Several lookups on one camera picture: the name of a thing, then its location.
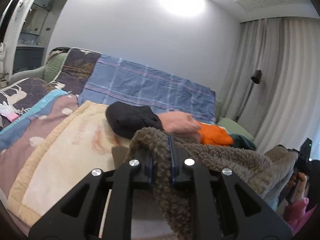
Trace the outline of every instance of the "metal bolt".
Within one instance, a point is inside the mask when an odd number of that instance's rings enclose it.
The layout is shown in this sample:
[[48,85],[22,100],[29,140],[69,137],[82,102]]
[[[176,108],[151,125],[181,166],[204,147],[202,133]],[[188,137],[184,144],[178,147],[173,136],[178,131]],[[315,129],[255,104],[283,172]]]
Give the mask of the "metal bolt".
[[136,159],[129,161],[130,166],[138,166],[140,162]]
[[185,159],[184,164],[187,166],[192,166],[193,164],[195,164],[195,161],[193,159]]
[[102,173],[102,170],[100,170],[100,169],[94,169],[94,170],[91,171],[91,174],[93,176],[100,176],[101,173]]
[[224,169],[222,170],[222,174],[223,174],[223,175],[226,175],[226,176],[230,176],[230,175],[232,174],[232,170],[229,169],[229,168],[224,168]]

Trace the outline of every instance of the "black lamp head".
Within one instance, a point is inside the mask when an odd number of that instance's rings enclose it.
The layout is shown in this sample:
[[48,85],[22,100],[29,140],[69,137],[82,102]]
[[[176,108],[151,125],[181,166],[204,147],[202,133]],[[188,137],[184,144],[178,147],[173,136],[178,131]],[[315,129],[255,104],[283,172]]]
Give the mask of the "black lamp head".
[[262,71],[261,70],[256,70],[253,75],[251,76],[251,80],[255,84],[259,84],[262,78]]

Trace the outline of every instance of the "green cushion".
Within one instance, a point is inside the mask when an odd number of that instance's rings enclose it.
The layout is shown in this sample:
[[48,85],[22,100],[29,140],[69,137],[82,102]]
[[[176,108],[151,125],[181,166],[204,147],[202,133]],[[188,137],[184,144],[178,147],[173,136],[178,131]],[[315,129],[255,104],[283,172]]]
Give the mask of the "green cushion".
[[230,118],[222,118],[218,123],[218,126],[225,127],[229,133],[241,134],[250,141],[254,141],[254,137],[248,133],[242,126],[231,120]]
[[51,82],[52,80],[54,80],[56,75],[61,70],[62,64],[64,63],[66,57],[67,57],[67,53],[60,53],[60,54],[54,55],[48,60],[44,70],[44,77],[43,77],[44,81]]

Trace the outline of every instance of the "black folded garment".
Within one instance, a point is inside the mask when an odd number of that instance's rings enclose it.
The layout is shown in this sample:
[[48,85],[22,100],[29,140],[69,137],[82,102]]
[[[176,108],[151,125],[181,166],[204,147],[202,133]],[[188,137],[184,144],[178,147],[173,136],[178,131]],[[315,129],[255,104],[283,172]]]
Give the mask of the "black folded garment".
[[149,106],[115,102],[107,108],[106,117],[114,133],[128,139],[132,139],[135,132],[143,127],[163,130],[160,119]]

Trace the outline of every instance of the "orange folded garment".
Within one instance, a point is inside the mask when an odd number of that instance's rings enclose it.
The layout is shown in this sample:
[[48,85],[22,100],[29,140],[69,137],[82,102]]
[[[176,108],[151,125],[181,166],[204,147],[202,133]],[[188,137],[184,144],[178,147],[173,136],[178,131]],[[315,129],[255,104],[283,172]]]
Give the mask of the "orange folded garment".
[[217,125],[200,123],[201,129],[198,130],[202,134],[202,144],[229,146],[233,144],[233,139],[228,135],[226,130]]

